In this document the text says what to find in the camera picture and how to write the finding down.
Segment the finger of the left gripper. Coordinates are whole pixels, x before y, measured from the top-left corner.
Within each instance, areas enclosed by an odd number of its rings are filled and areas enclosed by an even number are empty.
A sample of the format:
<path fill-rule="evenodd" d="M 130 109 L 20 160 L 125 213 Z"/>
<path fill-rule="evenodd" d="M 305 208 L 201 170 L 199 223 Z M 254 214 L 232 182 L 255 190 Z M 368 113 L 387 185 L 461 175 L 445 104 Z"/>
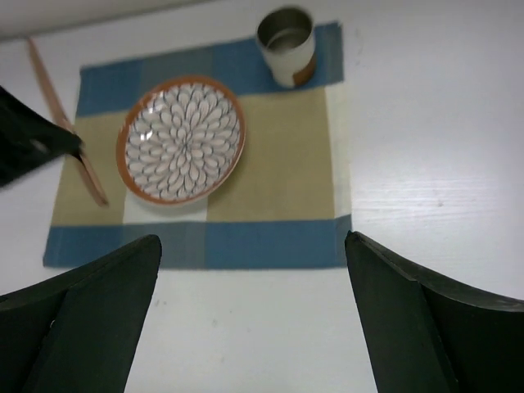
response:
<path fill-rule="evenodd" d="M 76 157 L 81 139 L 1 89 L 1 186 L 6 187 L 55 159 Z"/>

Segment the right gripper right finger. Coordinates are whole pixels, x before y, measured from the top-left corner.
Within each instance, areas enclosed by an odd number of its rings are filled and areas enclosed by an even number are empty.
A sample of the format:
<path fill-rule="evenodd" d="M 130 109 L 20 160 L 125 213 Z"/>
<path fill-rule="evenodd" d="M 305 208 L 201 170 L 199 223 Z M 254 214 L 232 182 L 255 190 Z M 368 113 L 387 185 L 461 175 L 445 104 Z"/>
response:
<path fill-rule="evenodd" d="M 380 392 L 521 392 L 523 302 L 471 287 L 364 236 L 347 268 Z"/>

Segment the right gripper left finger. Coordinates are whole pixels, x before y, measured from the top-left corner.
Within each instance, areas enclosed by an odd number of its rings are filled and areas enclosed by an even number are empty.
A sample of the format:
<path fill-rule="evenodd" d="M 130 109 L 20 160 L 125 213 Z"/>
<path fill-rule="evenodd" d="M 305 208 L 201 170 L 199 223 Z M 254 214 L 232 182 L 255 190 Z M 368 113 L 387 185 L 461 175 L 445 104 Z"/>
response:
<path fill-rule="evenodd" d="M 1 390 L 124 391 L 161 255 L 158 236 L 147 235 L 3 295 Z"/>

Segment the floral plate with orange rim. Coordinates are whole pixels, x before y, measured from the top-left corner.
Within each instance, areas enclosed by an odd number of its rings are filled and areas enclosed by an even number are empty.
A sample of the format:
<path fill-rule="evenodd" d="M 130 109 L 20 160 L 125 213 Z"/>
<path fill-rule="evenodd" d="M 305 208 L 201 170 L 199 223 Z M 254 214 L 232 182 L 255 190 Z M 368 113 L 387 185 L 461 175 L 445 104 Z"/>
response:
<path fill-rule="evenodd" d="M 126 115 L 115 145 L 124 185 L 158 206 L 207 197 L 237 166 L 246 120 L 237 96 L 203 75 L 170 79 Z"/>

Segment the blue beige checked placemat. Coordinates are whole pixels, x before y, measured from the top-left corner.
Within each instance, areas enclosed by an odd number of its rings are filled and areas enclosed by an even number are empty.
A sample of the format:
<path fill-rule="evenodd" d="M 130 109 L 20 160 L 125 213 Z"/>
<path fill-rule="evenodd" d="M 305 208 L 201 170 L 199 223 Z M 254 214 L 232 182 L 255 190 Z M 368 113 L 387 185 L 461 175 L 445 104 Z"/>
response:
<path fill-rule="evenodd" d="M 341 24 L 314 30 L 316 70 L 273 80 L 254 38 L 86 66 L 75 129 L 109 204 L 69 159 L 43 264 L 86 264 L 148 234 L 164 269 L 330 269 L 351 228 Z"/>

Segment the steel cup with brown base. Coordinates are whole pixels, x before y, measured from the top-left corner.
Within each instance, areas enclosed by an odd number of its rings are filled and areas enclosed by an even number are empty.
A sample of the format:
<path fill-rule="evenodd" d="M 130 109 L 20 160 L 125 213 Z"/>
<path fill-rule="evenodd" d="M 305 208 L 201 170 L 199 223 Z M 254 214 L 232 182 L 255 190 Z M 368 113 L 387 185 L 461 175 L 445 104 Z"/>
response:
<path fill-rule="evenodd" d="M 314 20 L 302 7 L 283 6 L 259 23 L 256 42 L 273 79 L 297 88 L 312 79 L 317 66 Z"/>

